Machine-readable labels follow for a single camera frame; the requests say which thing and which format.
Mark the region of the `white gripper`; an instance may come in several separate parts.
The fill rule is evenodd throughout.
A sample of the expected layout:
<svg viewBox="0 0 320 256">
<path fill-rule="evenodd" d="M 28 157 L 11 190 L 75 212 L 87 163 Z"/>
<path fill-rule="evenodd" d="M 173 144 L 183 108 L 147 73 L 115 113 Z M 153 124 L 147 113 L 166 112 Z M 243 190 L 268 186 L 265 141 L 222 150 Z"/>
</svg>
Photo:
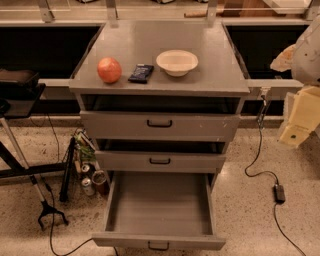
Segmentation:
<svg viewBox="0 0 320 256">
<path fill-rule="evenodd" d="M 297 93 L 287 93 L 284 122 L 278 141 L 292 148 L 302 144 L 320 124 L 320 88 L 305 86 Z"/>
</svg>

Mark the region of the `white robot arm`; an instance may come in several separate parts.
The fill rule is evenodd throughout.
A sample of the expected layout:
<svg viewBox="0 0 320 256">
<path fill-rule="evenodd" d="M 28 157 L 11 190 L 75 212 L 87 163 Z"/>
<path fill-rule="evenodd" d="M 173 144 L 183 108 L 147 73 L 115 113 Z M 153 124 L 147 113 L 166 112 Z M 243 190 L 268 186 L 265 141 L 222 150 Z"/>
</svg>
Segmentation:
<svg viewBox="0 0 320 256">
<path fill-rule="evenodd" d="M 303 88 L 292 96 L 289 117 L 281 125 L 279 142 L 297 148 L 320 124 L 320 16 L 295 44 L 283 50 L 270 64 L 275 71 L 291 71 Z"/>
</svg>

